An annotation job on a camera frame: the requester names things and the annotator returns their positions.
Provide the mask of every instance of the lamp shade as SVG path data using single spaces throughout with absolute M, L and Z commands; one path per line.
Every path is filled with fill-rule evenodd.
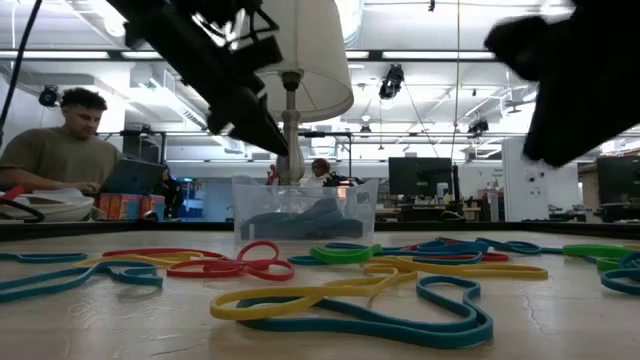
M 342 36 L 340 14 L 333 0 L 265 0 L 262 9 L 279 26 L 276 38 L 284 61 L 261 70 L 268 108 L 274 117 L 286 109 L 280 74 L 303 73 L 296 91 L 300 122 L 327 120 L 347 112 L 353 91 Z

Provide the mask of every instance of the plastic container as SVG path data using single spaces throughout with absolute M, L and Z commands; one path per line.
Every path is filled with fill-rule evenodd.
M 373 239 L 378 181 L 356 187 L 260 185 L 233 178 L 237 241 Z

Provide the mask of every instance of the blue rubber band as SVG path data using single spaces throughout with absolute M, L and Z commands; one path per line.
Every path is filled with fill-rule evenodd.
M 0 260 L 17 261 L 25 264 L 53 264 L 77 262 L 88 258 L 85 253 L 0 253 Z
M 557 248 L 540 247 L 536 244 L 532 244 L 525 241 L 506 241 L 504 243 L 487 239 L 477 238 L 476 242 L 487 244 L 490 247 L 504 252 L 513 252 L 523 255 L 539 255 L 539 254 L 557 254 L 562 255 L 563 250 Z
M 414 257 L 413 261 L 414 262 L 421 262 L 421 263 L 426 263 L 426 264 L 436 264 L 436 265 L 468 265 L 468 264 L 479 264 L 480 262 L 482 262 L 482 253 L 481 252 L 459 252 L 455 255 L 474 255 L 473 258 L 471 259 L 429 259 L 429 258 L 421 258 L 421 257 Z
M 435 283 L 447 283 L 465 288 L 462 302 L 448 299 L 427 288 L 427 285 Z M 479 283 L 451 276 L 429 276 L 418 282 L 416 292 L 420 297 L 462 316 L 463 319 L 449 323 L 412 321 L 380 314 L 351 303 L 324 299 L 317 303 L 315 307 L 349 315 L 357 320 L 335 318 L 271 318 L 239 322 L 247 327 L 258 330 L 280 332 L 329 331 L 360 334 L 441 349 L 458 349 L 476 346 L 493 338 L 493 319 L 471 301 L 480 295 Z M 242 300 L 237 304 L 237 307 L 247 308 L 262 303 L 283 303 L 295 299 L 297 298 Z
M 444 245 L 444 241 L 441 241 L 441 240 L 434 240 L 434 241 L 429 241 L 429 242 L 424 242 L 424 243 L 418 244 L 418 246 L 443 246 L 443 245 Z M 409 246 L 410 245 L 408 245 L 408 246 L 383 247 L 382 251 L 406 251 L 406 249 Z M 329 249 L 366 249 L 366 248 L 368 248 L 368 246 L 361 245 L 361 244 L 336 243 L 336 242 L 328 243 L 324 247 L 329 248 Z
M 617 279 L 626 278 L 640 281 L 640 266 L 636 260 L 640 259 L 640 252 L 634 252 L 620 259 L 620 269 L 609 270 L 600 274 L 600 283 L 605 287 L 629 295 L 640 295 L 640 285 L 622 282 Z
M 469 251 L 479 251 L 483 254 L 489 251 L 489 245 L 481 242 L 465 242 L 455 245 L 446 245 L 446 246 L 432 246 L 432 245 L 420 245 L 418 246 L 418 251 L 425 252 L 469 252 Z
M 130 267 L 130 269 L 115 271 L 111 269 L 112 266 L 126 266 Z M 71 290 L 81 286 L 95 274 L 106 274 L 113 280 L 125 284 L 162 287 L 163 282 L 163 278 L 156 275 L 156 268 L 153 265 L 134 261 L 105 261 L 95 264 L 90 268 L 71 268 L 22 279 L 0 282 L 0 303 Z M 4 291 L 74 275 L 78 276 L 61 284 L 46 285 L 24 290 Z
M 457 259 L 427 259 L 424 257 L 430 256 L 447 256 L 447 255 L 475 255 L 473 259 L 465 259 L 465 260 L 457 260 Z M 436 251 L 436 252 L 427 252 L 427 251 L 383 251 L 374 254 L 373 256 L 413 256 L 413 261 L 422 262 L 427 264 L 441 264 L 441 265 L 461 265 L 461 264 L 477 264 L 482 261 L 482 253 L 479 251 Z M 299 255 L 299 256 L 291 256 L 287 259 L 287 261 L 293 265 L 301 265 L 301 266 L 321 266 L 321 265 L 331 265 L 320 260 L 317 260 L 311 255 Z

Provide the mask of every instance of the monitor screen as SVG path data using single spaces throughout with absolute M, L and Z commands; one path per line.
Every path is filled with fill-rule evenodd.
M 451 187 L 451 158 L 389 158 L 389 193 L 435 197 L 438 183 Z

